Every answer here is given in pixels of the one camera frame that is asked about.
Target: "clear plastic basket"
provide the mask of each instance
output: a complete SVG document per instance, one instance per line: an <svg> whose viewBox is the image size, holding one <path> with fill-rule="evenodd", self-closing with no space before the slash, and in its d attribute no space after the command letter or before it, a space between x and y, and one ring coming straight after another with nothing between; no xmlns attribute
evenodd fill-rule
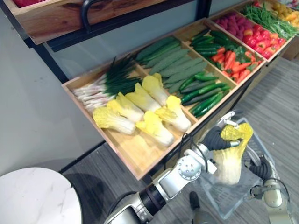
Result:
<svg viewBox="0 0 299 224"><path fill-rule="evenodd" d="M246 118L241 118L237 121L238 124L249 123ZM258 155L266 155L275 165L274 160L265 148L258 135L254 132L248 145L257 152ZM250 161L250 157L244 152L242 157L241 178L236 185L228 186L217 183L213 175L201 172L199 182L206 193L207 198L217 210L222 219L227 219L234 210L244 201L248 200L250 189L261 184L262 180L254 175L244 166L244 161Z"/></svg>

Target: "black shoe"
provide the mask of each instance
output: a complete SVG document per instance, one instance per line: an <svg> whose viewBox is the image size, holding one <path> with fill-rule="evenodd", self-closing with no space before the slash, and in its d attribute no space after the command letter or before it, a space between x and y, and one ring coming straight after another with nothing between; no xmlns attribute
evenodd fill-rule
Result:
<svg viewBox="0 0 299 224"><path fill-rule="evenodd" d="M198 196L194 191L190 192L189 199L192 210L200 208Z"/></svg>

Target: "black cable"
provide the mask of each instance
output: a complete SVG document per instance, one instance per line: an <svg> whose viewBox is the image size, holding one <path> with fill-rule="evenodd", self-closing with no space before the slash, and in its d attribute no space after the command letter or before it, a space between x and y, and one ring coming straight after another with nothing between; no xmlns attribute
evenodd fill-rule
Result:
<svg viewBox="0 0 299 224"><path fill-rule="evenodd" d="M119 197L116 199L116 201L110 206L110 209L109 209L109 211L108 211L108 215L107 215L107 216L109 216L109 215L114 211L114 209L116 208L116 206L118 205L118 203L119 203L123 198L125 198L126 196L129 196L129 195L134 195L134 194L136 194L136 193L137 193L136 191L129 191L129 192L124 193L124 194L122 194L121 196L119 196Z"/></svg>
<svg viewBox="0 0 299 224"><path fill-rule="evenodd" d="M287 194L287 196L288 196L288 202L290 202L289 191L288 191L288 188L286 188L285 183L283 183L281 180L279 180L279 179L277 179L277 178L269 177L269 178L267 178L267 179L265 179L265 180L263 181L263 185L264 185L264 184L266 183L266 181L268 181L268 180L275 180L275 181L280 182L280 183L284 186L285 191L286 191L286 194Z"/></svg>

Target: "white round table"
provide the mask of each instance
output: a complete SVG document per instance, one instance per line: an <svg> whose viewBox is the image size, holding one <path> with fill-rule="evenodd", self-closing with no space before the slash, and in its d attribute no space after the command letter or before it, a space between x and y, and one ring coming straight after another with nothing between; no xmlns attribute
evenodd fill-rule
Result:
<svg viewBox="0 0 299 224"><path fill-rule="evenodd" d="M82 224L80 202L61 174L16 170L0 177L0 224Z"/></svg>

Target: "white wall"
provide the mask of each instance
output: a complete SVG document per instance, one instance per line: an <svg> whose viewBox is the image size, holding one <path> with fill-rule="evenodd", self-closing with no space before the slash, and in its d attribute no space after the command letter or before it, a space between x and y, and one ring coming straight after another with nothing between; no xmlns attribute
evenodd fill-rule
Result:
<svg viewBox="0 0 299 224"><path fill-rule="evenodd" d="M102 140L0 10L0 175L59 170Z"/></svg>
<svg viewBox="0 0 299 224"><path fill-rule="evenodd" d="M211 13L236 2L213 0ZM195 9L193 1L52 54L72 78L194 21ZM1 10L0 69L0 175L35 165L59 170L102 140Z"/></svg>

